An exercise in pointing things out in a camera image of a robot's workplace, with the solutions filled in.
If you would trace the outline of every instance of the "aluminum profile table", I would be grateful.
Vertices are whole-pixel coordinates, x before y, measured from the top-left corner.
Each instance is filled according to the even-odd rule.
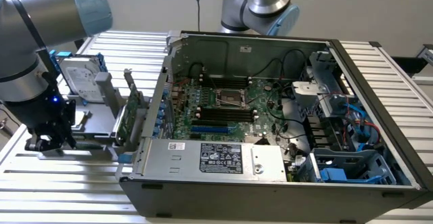
[[[378,99],[433,171],[433,101],[381,47],[342,42]]]
[[[368,43],[343,43],[349,51],[354,44]],[[164,46],[166,35],[162,33],[111,31],[87,41],[83,51],[86,50],[88,54],[102,52],[106,55],[108,70],[123,71],[134,65],[138,69],[134,71],[146,73],[148,72],[146,67],[160,66]],[[373,66],[370,62],[376,63],[376,66],[386,65],[369,60],[372,58],[353,59],[364,71]],[[134,79],[148,81],[146,77]],[[148,86],[140,90],[151,93]],[[79,160],[79,157],[74,161],[39,160],[37,153],[24,151],[28,137],[25,126],[21,125],[0,152],[0,223],[247,223],[139,216],[115,180],[118,168],[115,161],[108,158]],[[76,151],[75,154],[86,156],[87,152]],[[131,172],[131,166],[123,171]],[[393,210],[369,222],[369,224],[428,223],[433,223],[433,202],[414,210]]]

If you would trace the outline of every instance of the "metal bracket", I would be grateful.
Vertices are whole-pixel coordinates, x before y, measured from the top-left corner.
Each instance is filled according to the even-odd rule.
[[[291,88],[298,103],[307,108],[314,106],[318,95],[329,94],[326,85],[313,84],[310,82],[295,81],[291,84]]]

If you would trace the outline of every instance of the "blue robot arm cap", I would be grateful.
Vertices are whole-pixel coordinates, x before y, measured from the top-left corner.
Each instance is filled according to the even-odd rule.
[[[75,0],[82,24],[88,36],[102,33],[114,25],[107,0]]]
[[[290,5],[271,25],[266,35],[286,36],[299,17],[299,7]]]

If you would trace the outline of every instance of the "motherboard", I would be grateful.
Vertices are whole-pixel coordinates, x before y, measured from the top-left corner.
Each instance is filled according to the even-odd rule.
[[[274,144],[287,149],[283,86],[275,80],[183,78],[172,87],[176,123],[174,139]]]

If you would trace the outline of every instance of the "warning label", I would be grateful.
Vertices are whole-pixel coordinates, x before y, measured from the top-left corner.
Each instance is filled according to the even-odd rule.
[[[202,144],[202,172],[242,174],[242,148],[239,144]]]

